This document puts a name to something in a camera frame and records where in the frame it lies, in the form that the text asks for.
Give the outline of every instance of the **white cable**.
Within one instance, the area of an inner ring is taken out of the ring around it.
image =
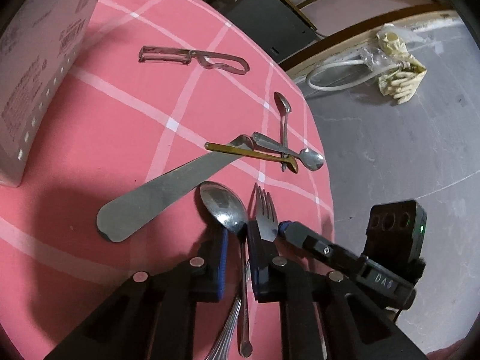
[[[324,64],[324,65],[321,65],[321,66],[317,67],[316,69],[312,70],[309,74],[307,74],[307,76],[305,78],[305,82],[308,84],[309,87],[311,87],[313,89],[316,89],[318,91],[325,91],[325,92],[341,91],[343,89],[352,88],[356,85],[362,84],[365,81],[368,81],[369,79],[371,79],[375,76],[379,76],[379,75],[381,75],[381,74],[383,74],[387,71],[390,71],[392,69],[398,69],[398,68],[404,67],[403,62],[390,64],[389,66],[387,66],[383,69],[376,70],[376,71],[370,73],[369,75],[366,75],[365,77],[362,77],[360,79],[357,79],[353,82],[349,82],[348,84],[344,84],[344,85],[317,86],[317,85],[314,85],[314,84],[311,83],[312,76],[314,76],[315,74],[320,73],[322,71],[325,71],[327,69],[335,68],[337,66],[363,65],[363,64],[365,64],[365,62],[362,59],[354,59],[354,60],[351,60],[351,61],[341,61],[341,62],[333,62],[333,63],[330,63],[330,64]]]

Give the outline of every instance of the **table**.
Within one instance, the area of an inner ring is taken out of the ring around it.
[[[196,61],[138,62],[143,45],[183,47],[246,59],[244,76]],[[42,359],[116,286],[138,270],[165,271],[193,256],[206,228],[192,191],[126,241],[95,228],[98,209],[145,181],[260,131],[279,139],[273,92],[292,106],[289,145],[323,153],[301,92],[258,46],[200,0],[99,0],[82,52],[35,138],[23,182],[0,187],[0,323],[25,360]],[[250,158],[212,177],[248,206],[254,183],[272,194],[279,220],[298,220],[333,238],[327,166],[282,173]],[[203,359],[238,283],[231,238],[226,295],[197,307],[194,357]],[[279,359],[277,304],[249,294],[252,359]],[[230,359],[238,359],[232,345]]]

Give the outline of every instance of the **wall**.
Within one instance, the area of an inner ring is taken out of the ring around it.
[[[300,86],[325,148],[338,243],[363,250],[374,204],[416,199],[427,211],[427,268],[398,325],[429,352],[463,338],[480,311],[480,51],[464,25],[422,36],[430,42],[412,53],[428,73],[408,103],[393,105],[374,81]]]
[[[429,4],[432,0],[316,0],[302,8],[324,36],[361,21],[399,9]]]

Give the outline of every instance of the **white grid line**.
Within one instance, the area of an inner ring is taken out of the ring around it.
[[[212,9],[208,9],[206,8],[205,6],[203,6],[203,4],[199,4],[198,2],[196,2],[195,0],[187,0],[189,3],[195,5],[196,7],[199,7],[200,9],[204,10],[205,12],[207,12],[208,14],[212,15],[213,17],[215,17],[216,19],[220,20],[220,21],[225,21],[225,18],[218,14],[217,12],[215,12],[214,10]],[[263,59],[268,62],[268,63],[271,63],[271,58],[270,56],[265,52],[263,51],[260,47],[258,47],[258,45],[253,41],[251,40],[248,36],[246,36],[242,31],[240,31],[236,26],[233,26],[232,25],[232,28],[234,29],[234,32],[239,35],[243,40],[245,40],[253,49],[255,49],[255,51],[258,52],[258,54],[260,54]],[[300,89],[296,86],[296,85],[292,85],[291,83],[291,79],[286,76],[285,72],[278,68],[277,66],[273,65],[273,68],[274,70],[279,74],[279,76],[285,81],[285,83],[290,86],[292,88],[292,90],[294,90],[294,92],[297,93],[297,95],[299,96],[303,96]]]
[[[227,26],[223,26],[218,34],[215,35],[214,39],[208,46],[208,50],[214,51],[221,40],[225,37],[225,34],[228,31]],[[158,140],[157,148],[155,149],[152,162],[150,163],[150,168],[148,169],[145,182],[148,182],[157,176],[161,175],[165,171],[165,166],[170,157],[170,149],[175,138],[175,133],[178,130],[180,122],[182,121],[183,115],[187,109],[188,103],[200,76],[205,69],[201,65],[195,66],[191,72],[187,82],[185,83],[180,95],[175,102],[175,106],[172,110],[172,113],[165,124],[165,129],[160,135]],[[148,234],[146,232],[141,232],[137,237],[133,237],[130,240],[130,268],[136,270],[142,266],[148,266]]]
[[[158,118],[158,115],[152,112],[151,105],[144,103],[142,100],[122,91],[121,89],[115,87],[114,85],[106,82],[104,79],[100,78],[99,76],[89,73],[80,67],[72,67],[69,70],[69,73],[71,73],[75,78],[79,79],[80,81],[88,85],[91,85],[92,87],[94,87],[95,89],[97,89],[102,93],[105,93],[105,95],[111,98],[114,98],[116,100],[119,100],[121,103],[123,103],[128,107],[134,108],[135,110],[141,112],[142,114],[152,118],[153,120],[156,120],[163,126],[166,125],[169,118],[167,115],[163,114],[164,115],[163,118]],[[189,142],[193,143],[197,147],[205,150],[204,145],[205,145],[205,142],[207,142],[207,140],[201,137],[200,135],[198,135],[197,133],[193,132],[192,130],[189,130],[188,128],[184,127],[181,124],[178,126],[177,133],[179,136],[181,136],[185,140],[188,140]],[[252,176],[254,179],[258,178],[258,169],[252,167],[251,165],[247,164],[243,160],[241,159],[236,160],[232,162],[232,165],[237,169],[240,169],[243,172],[247,173],[248,175]],[[304,191],[297,185],[276,180],[268,176],[265,177],[265,184],[280,187],[280,188],[283,188],[284,190],[296,192],[299,195],[304,196],[310,199],[312,202],[316,203],[315,195]],[[326,209],[330,211],[332,210],[321,199],[320,199],[320,205],[325,205]]]
[[[90,47],[93,47],[95,44],[100,42],[100,40],[102,40],[102,38],[107,33],[109,33],[110,31],[116,29],[119,26],[122,26],[123,24],[128,23],[129,21],[132,21],[132,20],[136,19],[134,14],[140,16],[143,12],[145,12],[147,9],[150,9],[154,5],[158,4],[160,1],[162,1],[162,0],[147,1],[140,8],[138,8],[135,12],[129,12],[129,10],[126,9],[126,13],[129,14],[128,16],[124,16],[121,19],[116,20],[114,22],[109,21],[108,23],[106,23],[102,27],[100,27],[100,29],[97,32],[88,36],[88,38],[85,38],[83,40],[82,50],[88,50]]]
[[[99,3],[102,3],[102,4],[105,4],[107,5],[108,7],[110,8],[115,8],[115,9],[118,9],[122,12],[125,12],[128,16],[130,16],[130,11],[128,10],[128,8],[120,5],[120,4],[117,4],[115,3],[114,1],[111,1],[111,0],[99,0]],[[185,40],[177,37],[176,35],[174,35],[173,33],[171,33],[170,31],[168,31],[166,28],[163,28],[155,23],[153,23],[152,21],[148,20],[148,19],[145,19],[143,16],[138,16],[136,17],[137,20],[140,20],[141,22],[151,26],[152,28],[155,28],[156,30],[160,31],[161,33],[163,33],[164,35],[166,35],[167,37],[171,38],[173,41],[175,41],[176,43],[178,43],[179,45],[181,45],[183,48],[189,48],[189,49],[195,49],[194,46],[192,46],[191,44],[187,43]],[[269,65],[275,70],[278,72],[278,69],[275,68],[275,65],[272,64],[272,63],[269,63]],[[228,79],[233,85],[235,85],[238,89],[240,89],[243,93],[245,93],[247,96],[249,96],[250,98],[252,98],[253,100],[255,100],[258,104],[261,104],[263,105],[265,103],[264,99],[262,99],[260,96],[258,96],[257,94],[255,94],[254,92],[252,92],[250,89],[248,89],[246,86],[244,86],[243,84],[241,84],[238,80],[236,80],[230,73],[222,70],[222,69],[215,69],[218,73],[220,73],[222,76],[224,76],[226,79]],[[280,120],[280,115],[277,111],[275,111],[275,109],[273,109],[273,107],[270,107],[269,108],[269,111],[273,114],[273,116],[277,119],[277,120]],[[295,137],[297,137],[301,142],[303,142],[304,144],[306,144],[307,146],[309,146],[311,149],[317,151],[317,152],[320,152],[321,151],[319,149],[317,149],[315,146],[313,146],[312,144],[309,144],[308,142],[306,142],[306,139],[301,135],[299,134],[296,130],[294,130],[290,125],[288,126],[288,130],[289,132],[291,132]]]
[[[108,286],[118,286],[130,275],[128,270],[113,268],[73,256],[40,242],[0,217],[0,239],[45,266],[74,278]]]
[[[270,85],[272,83],[273,69],[272,66],[268,66],[267,79],[265,80],[265,99],[263,101],[263,117],[262,117],[262,134],[267,135],[268,130],[268,114],[269,114],[269,100],[270,100]],[[263,184],[265,182],[266,174],[266,161],[260,160],[260,172],[258,174],[258,182]]]
[[[191,2],[192,4],[196,5],[197,7],[200,7],[202,8],[203,10],[207,11],[207,12],[210,12],[210,10],[206,9],[205,7],[203,7],[201,4],[198,4],[197,2],[193,1],[193,0],[188,0],[189,2]],[[114,1],[111,1],[111,0],[99,0],[100,3],[105,3],[107,2],[109,4],[110,7],[112,8],[116,8],[116,9],[119,9],[121,10],[122,12],[125,12],[125,13],[128,13],[129,14],[129,10],[128,8],[126,7],[123,7],[122,5],[120,4],[117,4],[115,3]],[[228,23],[228,22],[225,22],[224,20],[224,17],[222,16],[219,16],[218,14],[213,14],[213,16],[215,16],[216,18],[218,18],[219,20],[222,21],[222,23],[224,23],[225,25]],[[183,47],[186,47],[186,48],[191,48],[191,49],[195,49],[195,47],[189,45],[186,41],[184,41],[183,39],[177,37],[176,35],[172,34],[170,31],[166,30],[165,28],[163,27],[160,27],[158,25],[156,25],[155,23],[152,23],[151,21],[149,21],[148,19],[145,19],[144,17],[142,16],[139,16],[137,17],[138,20],[144,22],[145,24],[148,24],[150,26],[152,26],[153,28],[161,31],[162,33],[164,33],[165,35],[167,35],[168,37],[170,37],[172,40],[174,40],[175,42],[181,44]],[[231,28],[233,28],[235,30],[236,33],[240,34],[241,32],[235,27],[235,26],[231,26]],[[270,60],[270,57],[266,55],[266,59],[265,59],[267,62],[269,62],[269,66],[273,69],[275,69],[275,65],[271,62]],[[249,90],[248,88],[246,88],[244,85],[242,85],[240,82],[238,82],[236,79],[234,79],[232,77],[231,74],[227,73],[226,71],[222,70],[222,69],[216,69],[220,74],[222,74],[224,77],[226,77],[231,83],[233,83],[236,87],[238,87],[240,90],[242,90],[246,95],[248,95],[249,97],[251,97],[253,100],[255,100],[256,102],[260,103],[263,105],[263,103],[265,103],[265,99],[262,99],[260,98],[259,96],[257,96],[255,93],[253,93],[251,90]],[[287,83],[289,85],[292,85],[291,80],[289,79],[287,81]],[[306,128],[307,128],[307,125],[306,125],[306,115],[307,115],[307,111],[306,111],[306,102],[304,102],[304,136],[301,136],[299,133],[297,133],[293,128],[291,128],[291,126],[288,126],[288,130],[290,132],[293,133],[293,135],[295,135],[298,139],[301,140],[301,142],[304,142],[306,145],[308,145],[308,140],[305,137],[306,135]],[[277,113],[272,107],[269,107],[268,109],[274,116],[276,119],[280,120],[280,115],[279,113]],[[313,147],[313,145],[310,145],[310,147],[316,151],[319,152],[318,149],[316,149],[315,147]],[[314,185],[314,191],[315,191],[315,188],[316,188],[316,185],[315,185],[315,182],[314,182],[314,179],[313,179],[313,176],[310,175],[310,180],[312,182],[312,184]],[[316,197],[318,196],[318,193],[317,193],[317,196],[315,195],[312,195],[313,196],[313,201],[316,203]],[[322,205],[324,208],[326,208],[329,212],[331,212],[333,214],[333,210],[328,207],[328,205],[325,204],[325,202],[323,202],[321,199],[320,199],[320,205]]]

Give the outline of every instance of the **metal spoon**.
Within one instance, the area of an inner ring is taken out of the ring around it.
[[[267,135],[263,135],[260,132],[254,132],[251,137],[253,141],[260,147],[268,150],[273,150],[275,152],[288,154],[292,157],[298,158],[308,170],[318,170],[323,166],[325,162],[325,159],[321,154],[317,153],[315,150],[309,149],[308,147],[306,149],[300,150],[300,153],[297,154],[293,150],[282,146],[276,140],[273,140],[272,138],[267,137]]]
[[[248,322],[247,275],[245,272],[245,242],[247,239],[248,215],[240,198],[230,189],[213,181],[200,184],[200,197],[208,212],[231,233],[234,233],[240,243],[241,278],[242,278],[242,324],[240,354],[249,357],[252,352]]]
[[[289,113],[292,112],[292,107],[290,106],[290,103],[285,98],[285,96],[282,95],[280,92],[275,92],[273,94],[273,98],[275,99],[275,101],[277,103],[278,102],[282,103],[283,107],[285,108],[285,116],[283,118],[283,124],[280,125],[280,127],[282,128],[281,135],[280,135],[280,144],[282,146],[288,147],[289,144],[288,144],[288,138],[287,138],[287,122],[288,122],[288,119],[289,119]],[[285,172],[286,168],[287,168],[287,165],[286,165],[286,163],[283,162],[282,163],[282,172]]]

